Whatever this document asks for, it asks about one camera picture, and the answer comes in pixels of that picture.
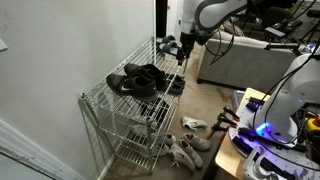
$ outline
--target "white robot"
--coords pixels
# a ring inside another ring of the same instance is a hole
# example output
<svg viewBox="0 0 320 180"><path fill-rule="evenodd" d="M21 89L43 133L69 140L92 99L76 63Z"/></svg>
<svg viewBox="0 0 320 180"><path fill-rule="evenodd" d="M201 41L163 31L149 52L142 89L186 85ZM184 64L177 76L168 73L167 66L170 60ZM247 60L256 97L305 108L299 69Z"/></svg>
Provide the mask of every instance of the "white robot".
<svg viewBox="0 0 320 180"><path fill-rule="evenodd" d="M205 44L227 18L246 9L248 3L258 2L261 0L184 0L180 24L182 46L177 60L189 58L195 41ZM288 79L284 78L256 116L250 117L251 128L259 136L287 147L295 146L298 128L290 116L306 102L320 103L320 61L310 55L301 55L292 62L285 75ZM303 68L291 77L290 73L301 65Z"/></svg>

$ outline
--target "table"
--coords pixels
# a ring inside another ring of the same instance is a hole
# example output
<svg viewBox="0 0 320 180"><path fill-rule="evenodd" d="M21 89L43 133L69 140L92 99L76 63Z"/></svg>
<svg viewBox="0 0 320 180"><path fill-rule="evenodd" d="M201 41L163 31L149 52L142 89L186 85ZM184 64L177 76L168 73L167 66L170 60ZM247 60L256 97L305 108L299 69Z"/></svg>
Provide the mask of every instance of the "table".
<svg viewBox="0 0 320 180"><path fill-rule="evenodd" d="M264 95L265 94L260 91L247 88L245 94L243 95L242 101L250 97L262 99ZM233 147L230 137L227 134L223 139L215 158L216 164L235 178L242 179L242 165L245 160L246 159Z"/></svg>

